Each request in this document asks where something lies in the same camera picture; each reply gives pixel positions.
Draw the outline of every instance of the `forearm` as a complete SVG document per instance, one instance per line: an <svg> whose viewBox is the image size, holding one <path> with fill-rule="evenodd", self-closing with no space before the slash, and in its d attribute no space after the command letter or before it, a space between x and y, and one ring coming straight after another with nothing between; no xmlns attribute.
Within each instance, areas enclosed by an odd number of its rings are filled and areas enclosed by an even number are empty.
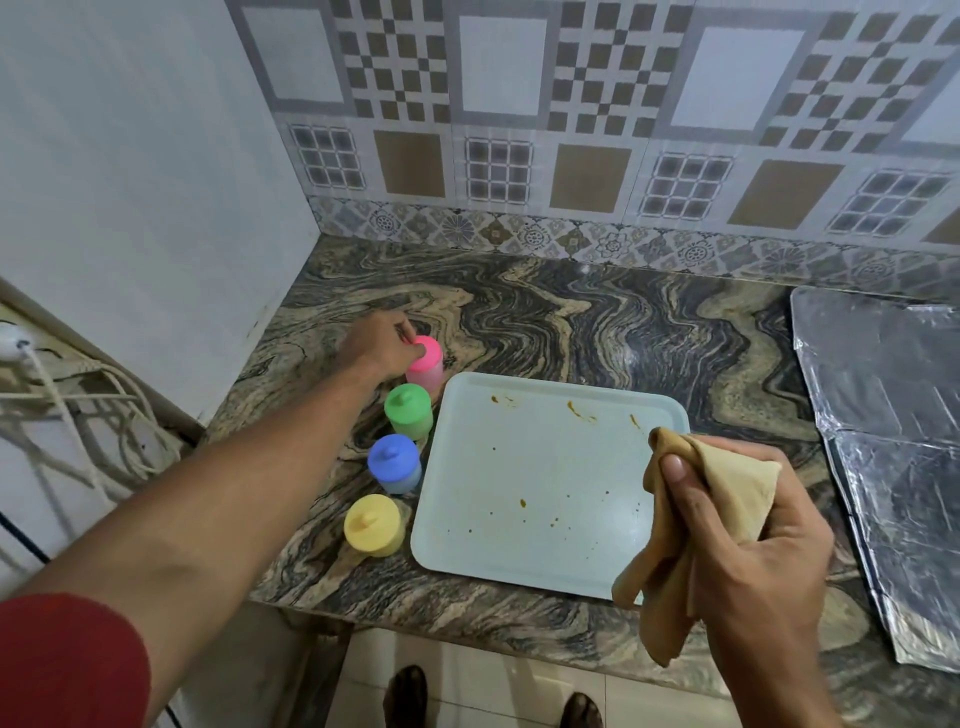
<svg viewBox="0 0 960 728"><path fill-rule="evenodd" d="M710 636L743 728L839 728L816 635Z"/></svg>
<svg viewBox="0 0 960 728"><path fill-rule="evenodd" d="M153 674L151 715L223 627L322 491L378 383L362 364L123 503L22 593L69 592L131 621Z"/></svg>

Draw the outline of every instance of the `blue container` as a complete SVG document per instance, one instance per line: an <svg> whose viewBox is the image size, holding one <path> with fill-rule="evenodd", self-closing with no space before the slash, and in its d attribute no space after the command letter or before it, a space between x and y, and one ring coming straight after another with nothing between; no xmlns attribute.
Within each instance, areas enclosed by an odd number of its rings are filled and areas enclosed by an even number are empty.
<svg viewBox="0 0 960 728"><path fill-rule="evenodd" d="M387 435L373 443L367 467L391 496L410 493L423 478L420 452L406 435Z"/></svg>

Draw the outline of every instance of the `blue lid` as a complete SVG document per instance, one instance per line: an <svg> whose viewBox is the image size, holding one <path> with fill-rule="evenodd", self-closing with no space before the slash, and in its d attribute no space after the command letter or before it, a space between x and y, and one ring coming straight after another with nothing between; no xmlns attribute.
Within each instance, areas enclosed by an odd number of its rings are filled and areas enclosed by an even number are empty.
<svg viewBox="0 0 960 728"><path fill-rule="evenodd" d="M396 483L410 477L420 462L417 445L406 435L381 437L370 448L367 467L381 483Z"/></svg>

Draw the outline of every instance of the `white plastic tray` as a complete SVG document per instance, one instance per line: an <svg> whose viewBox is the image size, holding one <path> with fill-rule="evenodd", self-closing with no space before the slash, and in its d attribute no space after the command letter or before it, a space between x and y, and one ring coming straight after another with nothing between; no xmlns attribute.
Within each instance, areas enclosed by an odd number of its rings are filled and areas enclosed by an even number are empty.
<svg viewBox="0 0 960 728"><path fill-rule="evenodd" d="M651 428L679 402L514 376L446 385L411 547L427 569L611 598L646 544Z"/></svg>

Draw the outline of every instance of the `foot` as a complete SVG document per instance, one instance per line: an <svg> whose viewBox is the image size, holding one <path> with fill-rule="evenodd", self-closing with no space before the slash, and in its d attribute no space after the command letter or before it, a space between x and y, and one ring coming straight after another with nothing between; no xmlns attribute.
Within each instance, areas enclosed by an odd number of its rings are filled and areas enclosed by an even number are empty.
<svg viewBox="0 0 960 728"><path fill-rule="evenodd" d="M575 692L566 701L560 728L603 728L600 709L582 692Z"/></svg>
<svg viewBox="0 0 960 728"><path fill-rule="evenodd" d="M394 675L383 696L387 728L425 728L426 701L426 675L419 666L408 665Z"/></svg>

